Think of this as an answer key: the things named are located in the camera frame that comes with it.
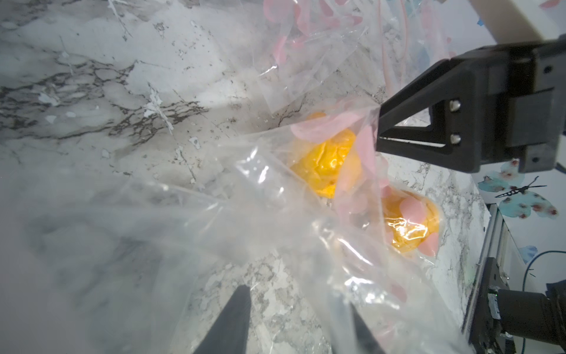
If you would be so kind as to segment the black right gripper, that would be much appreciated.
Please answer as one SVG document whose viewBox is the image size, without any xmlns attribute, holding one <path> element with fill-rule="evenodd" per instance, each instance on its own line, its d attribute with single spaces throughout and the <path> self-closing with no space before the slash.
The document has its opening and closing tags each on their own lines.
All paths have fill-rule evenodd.
<svg viewBox="0 0 566 354">
<path fill-rule="evenodd" d="M 565 38 L 501 44 L 505 57 L 441 60 L 380 109 L 376 150 L 476 173 L 557 166 L 565 130 Z"/>
</svg>

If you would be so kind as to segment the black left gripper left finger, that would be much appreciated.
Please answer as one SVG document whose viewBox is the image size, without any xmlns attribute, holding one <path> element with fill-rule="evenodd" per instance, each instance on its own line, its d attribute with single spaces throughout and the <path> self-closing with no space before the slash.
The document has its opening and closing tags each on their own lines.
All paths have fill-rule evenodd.
<svg viewBox="0 0 566 354">
<path fill-rule="evenodd" d="M 238 286 L 194 354 L 245 354 L 251 321 L 251 288 Z"/>
</svg>

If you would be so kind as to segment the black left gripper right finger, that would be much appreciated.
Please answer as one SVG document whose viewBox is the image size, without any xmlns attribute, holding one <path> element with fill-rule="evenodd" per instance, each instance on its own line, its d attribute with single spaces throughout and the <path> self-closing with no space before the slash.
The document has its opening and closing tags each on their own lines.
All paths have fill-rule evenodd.
<svg viewBox="0 0 566 354">
<path fill-rule="evenodd" d="M 380 346 L 377 339 L 372 334 L 368 325 L 362 319 L 355 306 L 350 303 L 352 312 L 352 320 L 355 328 L 355 353 L 356 354 L 385 354 L 384 349 Z"/>
</svg>

